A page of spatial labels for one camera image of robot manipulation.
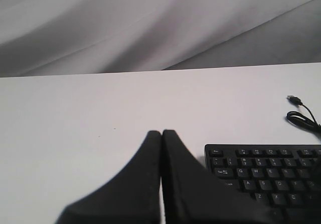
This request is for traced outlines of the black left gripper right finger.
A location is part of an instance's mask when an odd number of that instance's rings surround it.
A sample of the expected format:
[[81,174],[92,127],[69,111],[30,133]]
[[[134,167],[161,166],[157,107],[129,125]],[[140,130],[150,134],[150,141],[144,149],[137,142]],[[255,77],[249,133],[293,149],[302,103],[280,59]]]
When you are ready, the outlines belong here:
[[281,223],[272,208],[206,170],[174,130],[162,134],[162,188],[166,223]]

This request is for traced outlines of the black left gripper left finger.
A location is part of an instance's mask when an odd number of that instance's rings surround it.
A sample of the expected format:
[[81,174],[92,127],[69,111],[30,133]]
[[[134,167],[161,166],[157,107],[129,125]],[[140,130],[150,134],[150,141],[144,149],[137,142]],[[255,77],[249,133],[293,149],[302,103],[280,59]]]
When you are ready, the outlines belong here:
[[149,131],[110,181],[65,207],[57,223],[160,223],[161,134]]

